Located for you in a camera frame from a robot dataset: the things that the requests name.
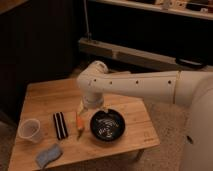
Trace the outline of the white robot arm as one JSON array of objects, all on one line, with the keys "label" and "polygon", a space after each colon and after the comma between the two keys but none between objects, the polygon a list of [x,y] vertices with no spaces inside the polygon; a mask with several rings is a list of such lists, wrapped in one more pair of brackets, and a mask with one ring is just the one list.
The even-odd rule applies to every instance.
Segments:
[{"label": "white robot arm", "polygon": [[94,61],[79,74],[77,84],[87,109],[102,106],[105,93],[187,107],[189,118],[179,171],[213,171],[213,72],[111,74],[105,63]]}]

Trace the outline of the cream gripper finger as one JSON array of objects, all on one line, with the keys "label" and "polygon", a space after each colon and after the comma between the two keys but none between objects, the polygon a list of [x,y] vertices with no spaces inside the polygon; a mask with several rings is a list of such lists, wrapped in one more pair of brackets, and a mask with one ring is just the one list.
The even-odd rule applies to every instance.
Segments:
[{"label": "cream gripper finger", "polygon": [[81,115],[82,113],[84,113],[84,106],[80,104],[77,109],[77,115]]}]

